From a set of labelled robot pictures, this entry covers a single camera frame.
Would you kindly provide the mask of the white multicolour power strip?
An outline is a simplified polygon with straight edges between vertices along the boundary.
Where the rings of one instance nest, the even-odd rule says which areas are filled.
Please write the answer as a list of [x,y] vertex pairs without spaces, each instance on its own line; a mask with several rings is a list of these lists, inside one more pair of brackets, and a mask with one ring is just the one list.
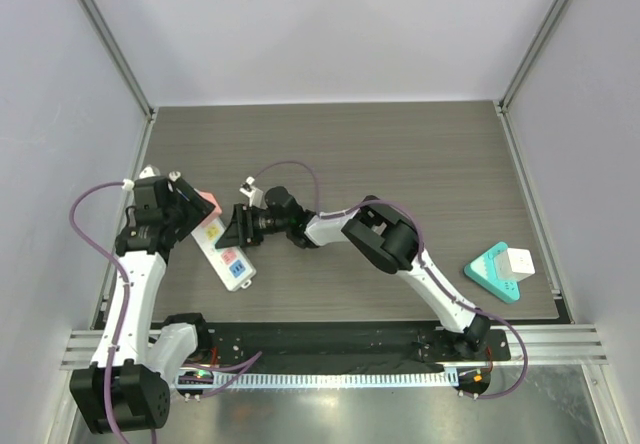
[[191,235],[226,290],[236,292],[251,286],[256,269],[239,247],[215,247],[225,230],[222,220],[216,218],[199,225]]

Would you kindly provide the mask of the pink cube plug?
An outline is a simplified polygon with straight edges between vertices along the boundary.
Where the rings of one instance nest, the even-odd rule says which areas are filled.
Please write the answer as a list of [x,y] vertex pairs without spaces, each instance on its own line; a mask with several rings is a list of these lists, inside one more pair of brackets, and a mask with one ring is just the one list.
[[208,203],[214,206],[214,210],[207,217],[205,217],[203,221],[200,223],[201,227],[206,227],[212,221],[214,221],[215,219],[221,216],[222,209],[220,207],[220,204],[217,202],[215,196],[212,193],[200,191],[200,190],[198,190],[198,193],[204,200],[206,200]]

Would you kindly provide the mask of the teal triangular socket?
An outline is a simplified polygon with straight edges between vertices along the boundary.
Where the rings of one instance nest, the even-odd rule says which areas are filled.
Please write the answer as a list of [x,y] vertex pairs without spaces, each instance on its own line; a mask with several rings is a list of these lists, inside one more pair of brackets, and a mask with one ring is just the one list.
[[504,280],[498,276],[494,259],[508,249],[504,241],[498,242],[467,264],[464,274],[483,289],[504,303],[513,304],[520,299],[519,285],[514,280]]

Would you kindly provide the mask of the white cube plug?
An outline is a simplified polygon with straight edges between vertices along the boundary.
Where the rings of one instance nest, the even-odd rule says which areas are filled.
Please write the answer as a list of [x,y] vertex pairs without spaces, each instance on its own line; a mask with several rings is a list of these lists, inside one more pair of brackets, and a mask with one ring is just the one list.
[[502,280],[520,282],[535,274],[533,257],[528,249],[508,247],[495,257],[494,263]]

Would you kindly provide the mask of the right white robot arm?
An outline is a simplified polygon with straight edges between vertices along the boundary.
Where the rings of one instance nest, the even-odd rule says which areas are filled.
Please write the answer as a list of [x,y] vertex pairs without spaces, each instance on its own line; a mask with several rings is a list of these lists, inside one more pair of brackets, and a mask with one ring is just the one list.
[[349,243],[377,270],[405,281],[433,310],[451,352],[466,360],[487,348],[490,318],[464,298],[430,257],[420,228],[406,210],[374,195],[335,212],[300,205],[283,186],[269,189],[262,207],[236,204],[218,250],[260,245],[283,233],[301,249]]

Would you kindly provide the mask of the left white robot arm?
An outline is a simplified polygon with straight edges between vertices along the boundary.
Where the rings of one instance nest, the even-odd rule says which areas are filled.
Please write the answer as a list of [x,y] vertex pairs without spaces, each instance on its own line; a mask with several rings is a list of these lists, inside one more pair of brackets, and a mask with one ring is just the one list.
[[73,371],[70,392],[91,433],[123,440],[127,431],[162,428],[182,364],[201,363],[211,354],[212,339],[199,313],[172,315],[157,340],[149,338],[171,250],[216,206],[179,172],[163,175],[153,166],[115,185],[132,193],[133,203],[113,250],[92,240],[77,224],[76,212],[69,212],[72,229],[117,273],[101,340],[89,365]]

